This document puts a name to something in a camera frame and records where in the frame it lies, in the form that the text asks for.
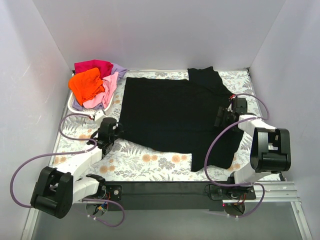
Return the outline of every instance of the magenta cloth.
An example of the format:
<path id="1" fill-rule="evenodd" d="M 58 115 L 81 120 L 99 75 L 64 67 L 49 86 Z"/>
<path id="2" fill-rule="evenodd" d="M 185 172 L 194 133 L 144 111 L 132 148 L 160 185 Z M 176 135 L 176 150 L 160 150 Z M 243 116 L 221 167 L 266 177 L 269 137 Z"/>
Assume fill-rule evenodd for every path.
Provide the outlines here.
<path id="1" fill-rule="evenodd" d="M 77 101 L 76 98 L 73 99 L 72 107 L 73 107 L 74 109 L 78 110 L 78 111 L 83 111 L 83 110 L 84 110 L 84 107 L 81 106 L 81 105 L 78 103 L 78 101 Z M 93 109 L 95 109 L 95 110 L 104 109 L 104 105 L 103 105 L 102 102 L 101 102 L 101 103 L 99 103 L 97 106 L 95 106 Z"/>
<path id="2" fill-rule="evenodd" d="M 96 59 L 90 61 L 76 62 L 74 64 L 75 74 L 79 74 L 93 68 L 98 68 L 100 71 L 101 78 L 109 76 L 113 67 L 114 65 L 111 62 Z"/>
<path id="3" fill-rule="evenodd" d="M 105 89 L 105 92 L 97 94 L 93 99 L 85 101 L 83 106 L 86 109 L 93 109 L 98 104 L 102 103 L 103 108 L 107 108 L 110 103 L 111 97 L 114 94 L 117 88 L 117 79 L 119 73 L 116 71 L 113 75 L 106 76 L 102 79 L 102 86 Z"/>
<path id="4" fill-rule="evenodd" d="M 120 66 L 116 63 L 112 63 L 113 64 L 113 68 L 111 70 L 111 74 L 114 74 L 115 72 L 118 72 L 118 78 L 116 80 L 116 82 L 119 82 L 120 79 L 122 79 L 125 74 L 128 72 L 128 69 L 124 68 L 123 66 Z"/>

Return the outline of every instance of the gray wall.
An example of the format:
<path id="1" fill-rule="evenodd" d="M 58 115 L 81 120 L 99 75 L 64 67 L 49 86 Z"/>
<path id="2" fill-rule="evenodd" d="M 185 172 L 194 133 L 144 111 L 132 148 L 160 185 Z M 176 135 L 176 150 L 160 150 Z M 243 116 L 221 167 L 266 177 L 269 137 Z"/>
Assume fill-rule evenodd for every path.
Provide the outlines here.
<path id="1" fill-rule="evenodd" d="M 285 0 L 33 0 L 68 66 L 251 66 Z"/>
<path id="2" fill-rule="evenodd" d="M 21 163 L 52 152 L 71 71 L 32 0 L 0 0 L 0 29 L 0 239 L 18 240 L 29 210 L 12 201 L 9 182 Z M 36 160 L 19 173 L 21 202 L 30 202 L 48 162 Z"/>
<path id="3" fill-rule="evenodd" d="M 287 128 L 296 184 L 313 239 L 320 239 L 320 2 L 287 0 L 252 67 L 255 92 L 270 123 Z"/>

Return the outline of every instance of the laundry basket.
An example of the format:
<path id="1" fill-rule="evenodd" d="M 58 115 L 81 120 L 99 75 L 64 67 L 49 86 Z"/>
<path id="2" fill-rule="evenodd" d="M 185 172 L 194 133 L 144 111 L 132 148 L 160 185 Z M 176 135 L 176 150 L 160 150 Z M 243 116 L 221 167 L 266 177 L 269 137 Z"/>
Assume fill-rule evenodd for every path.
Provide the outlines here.
<path id="1" fill-rule="evenodd" d="M 112 104 L 113 104 L 113 102 L 114 102 L 114 94 L 115 94 L 115 93 L 112 94 L 108 106 L 104 109 L 104 112 L 105 112 L 106 115 L 108 114 L 108 109 L 112 106 Z M 69 97 L 69 100 L 68 100 L 68 104 L 67 104 L 67 105 L 68 105 L 68 109 L 69 109 L 71 112 L 73 112 L 73 113 L 75 113 L 75 114 L 94 115 L 95 112 L 98 111 L 98 110 L 93 109 L 93 108 L 92 108 L 92 109 L 83 108 L 82 111 L 79 111 L 79 110 L 77 110 L 77 109 L 75 109 L 75 108 L 72 107 L 72 103 L 74 102 L 74 99 L 75 99 L 75 95 L 74 95 L 73 92 L 71 92 L 70 97 Z"/>

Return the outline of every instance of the black garment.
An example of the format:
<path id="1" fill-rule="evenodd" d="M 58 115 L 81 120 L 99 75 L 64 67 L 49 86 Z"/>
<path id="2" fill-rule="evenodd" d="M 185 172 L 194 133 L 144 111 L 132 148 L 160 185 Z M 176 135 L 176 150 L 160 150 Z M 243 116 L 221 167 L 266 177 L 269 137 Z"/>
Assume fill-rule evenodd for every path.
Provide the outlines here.
<path id="1" fill-rule="evenodd" d="M 214 124 L 232 93 L 212 67 L 188 73 L 189 81 L 127 77 L 119 122 L 126 140 L 161 152 L 191 153 L 191 171 L 196 172 L 223 130 Z M 242 136 L 226 132 L 213 147 L 208 165 L 229 168 Z"/>

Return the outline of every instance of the floral tablecloth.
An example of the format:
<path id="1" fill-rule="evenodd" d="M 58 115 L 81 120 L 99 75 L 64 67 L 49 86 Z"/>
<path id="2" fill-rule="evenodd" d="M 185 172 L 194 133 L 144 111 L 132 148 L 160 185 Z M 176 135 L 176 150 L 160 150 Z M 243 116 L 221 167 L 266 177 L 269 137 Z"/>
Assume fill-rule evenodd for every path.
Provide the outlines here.
<path id="1" fill-rule="evenodd" d="M 219 72 L 223 84 L 233 93 L 253 94 L 252 83 L 246 71 L 221 71 Z M 109 117 L 119 120 L 122 99 L 125 90 L 126 77 L 149 79 L 188 79 L 187 71 L 136 71 L 127 72 L 119 81 L 113 103 L 107 112 Z M 253 97 L 246 97 L 248 111 L 260 115 L 260 110 Z M 98 126 L 90 119 L 80 116 L 69 117 L 63 126 L 63 132 L 75 138 L 89 138 Z M 238 151 L 235 153 L 232 166 L 222 169 L 209 166 L 208 172 L 212 179 L 225 181 L 233 172 L 241 169 L 249 162 L 252 138 L 244 133 Z M 72 152 L 87 149 L 84 141 L 72 141 L 59 137 L 57 152 Z M 71 155 L 57 156 L 51 165 L 58 166 L 65 162 Z M 97 174 L 107 181 L 207 181 L 204 170 L 191 172 L 191 154 L 174 152 L 159 152 L 133 142 L 118 139 L 112 151 L 103 160 L 94 164 L 84 174 Z M 266 181 L 279 181 L 279 175 L 272 174 L 265 177 Z"/>

